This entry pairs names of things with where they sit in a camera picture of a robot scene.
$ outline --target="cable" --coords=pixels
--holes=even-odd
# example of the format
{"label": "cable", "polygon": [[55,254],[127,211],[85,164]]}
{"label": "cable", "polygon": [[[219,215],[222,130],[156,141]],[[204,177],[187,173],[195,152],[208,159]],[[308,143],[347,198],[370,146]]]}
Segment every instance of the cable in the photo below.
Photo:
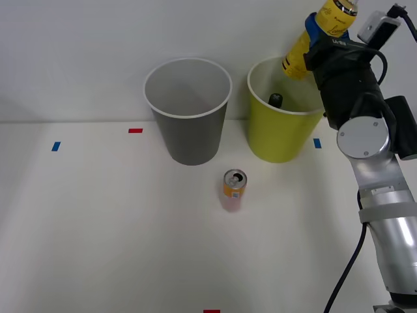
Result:
{"label": "cable", "polygon": [[414,40],[417,42],[417,29],[412,23],[412,20],[410,19],[408,12],[405,10],[405,7],[401,7],[398,4],[395,4],[386,15],[390,18],[403,18],[409,27]]}
{"label": "cable", "polygon": [[372,53],[373,55],[378,55],[379,56],[379,58],[382,61],[382,73],[381,73],[381,76],[378,80],[378,85],[380,85],[384,81],[386,73],[388,71],[388,61],[386,60],[385,55],[379,50],[371,49],[371,48],[358,48],[358,49],[355,49],[355,50],[349,50],[349,51],[343,52],[343,53],[331,58],[325,64],[328,65],[329,63],[333,63],[333,62],[338,61],[342,57],[346,57],[346,56],[351,55],[351,54],[356,54],[358,52]]}
{"label": "cable", "polygon": [[[357,199],[358,199],[359,210],[362,210],[362,204],[360,203],[359,191],[358,191]],[[330,298],[327,302],[326,308],[324,309],[324,313],[329,313],[330,312],[330,309],[332,308],[334,300],[338,296],[338,293],[339,293],[343,283],[345,282],[345,279],[346,279],[347,275],[349,274],[349,271],[351,270],[351,268],[353,266],[353,263],[356,261],[358,255],[359,255],[360,249],[362,249],[362,246],[364,245],[365,236],[366,236],[366,226],[367,226],[367,223],[362,224],[362,232],[360,233],[360,238],[359,238],[358,245],[356,246],[356,249],[353,252],[351,260],[347,264],[345,270],[343,271],[343,274],[341,275],[338,283],[336,284],[336,287],[333,289],[333,292],[332,292],[332,294],[331,294],[331,296],[330,296]]]}
{"label": "cable", "polygon": [[412,36],[414,37],[414,40],[417,42],[417,29],[415,28],[414,24],[412,23],[412,20],[410,19],[408,14],[404,14],[402,18],[405,20],[405,23],[409,27]]}

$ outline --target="gray bucket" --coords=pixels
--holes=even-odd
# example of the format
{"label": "gray bucket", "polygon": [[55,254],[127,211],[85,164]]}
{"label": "gray bucket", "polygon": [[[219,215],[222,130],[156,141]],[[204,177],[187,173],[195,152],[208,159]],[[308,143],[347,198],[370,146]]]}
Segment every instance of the gray bucket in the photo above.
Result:
{"label": "gray bucket", "polygon": [[148,75],[145,98],[174,160],[200,165],[216,155],[231,91],[226,70],[205,59],[176,59]]}

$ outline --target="round joint cover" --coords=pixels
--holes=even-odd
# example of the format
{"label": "round joint cover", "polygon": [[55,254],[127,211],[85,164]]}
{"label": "round joint cover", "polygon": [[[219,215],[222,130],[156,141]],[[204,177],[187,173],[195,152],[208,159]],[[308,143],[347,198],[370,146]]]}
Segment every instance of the round joint cover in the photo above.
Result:
{"label": "round joint cover", "polygon": [[350,119],[338,132],[341,152],[351,158],[371,158],[387,150],[390,133],[383,119],[360,116]]}

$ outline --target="black cable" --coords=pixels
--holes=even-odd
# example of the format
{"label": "black cable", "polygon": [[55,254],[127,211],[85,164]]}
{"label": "black cable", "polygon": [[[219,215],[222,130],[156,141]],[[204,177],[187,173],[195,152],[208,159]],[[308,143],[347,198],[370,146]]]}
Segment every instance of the black cable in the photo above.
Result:
{"label": "black cable", "polygon": [[404,14],[401,16],[404,20],[407,26],[409,27],[412,36],[414,37],[414,40],[417,42],[417,29],[415,28],[414,24],[412,23],[412,20],[410,19],[408,14]]}
{"label": "black cable", "polygon": [[[357,199],[358,199],[359,210],[362,210],[362,204],[360,203],[359,191],[358,191]],[[334,300],[338,296],[338,293],[339,293],[343,283],[345,282],[345,279],[346,279],[347,275],[349,274],[349,271],[351,270],[351,268],[353,266],[353,263],[356,261],[358,255],[359,255],[360,249],[364,245],[365,236],[366,236],[366,225],[367,225],[367,223],[362,224],[362,232],[360,233],[360,238],[359,238],[358,245],[356,246],[356,249],[353,252],[351,260],[347,264],[345,270],[343,271],[343,274],[341,275],[338,283],[336,284],[336,287],[333,289],[333,292],[332,292],[329,300],[327,301],[327,305],[326,305],[326,308],[324,309],[324,313],[329,313],[330,312],[330,309],[332,308]]]}
{"label": "black cable", "polygon": [[325,64],[328,65],[329,63],[333,63],[333,62],[338,61],[342,57],[346,57],[348,55],[356,54],[356,53],[359,53],[359,52],[371,53],[373,55],[378,55],[379,58],[381,59],[381,61],[382,61],[382,73],[381,73],[381,76],[378,80],[378,85],[380,85],[384,81],[386,73],[388,71],[388,61],[386,60],[385,55],[379,50],[371,49],[371,48],[358,48],[358,49],[355,49],[355,50],[349,50],[349,51],[343,52],[343,53],[331,58]]}

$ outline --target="bottle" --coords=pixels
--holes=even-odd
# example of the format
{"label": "bottle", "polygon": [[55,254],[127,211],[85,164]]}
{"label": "bottle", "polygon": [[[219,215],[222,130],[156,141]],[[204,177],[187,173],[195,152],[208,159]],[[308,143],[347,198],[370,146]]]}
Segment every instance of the bottle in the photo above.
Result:
{"label": "bottle", "polygon": [[[358,14],[358,0],[326,0],[315,16],[317,25],[329,36],[340,37],[353,24]],[[308,53],[310,38],[304,31],[282,61],[282,69],[290,78],[302,80],[306,74],[304,54]]]}

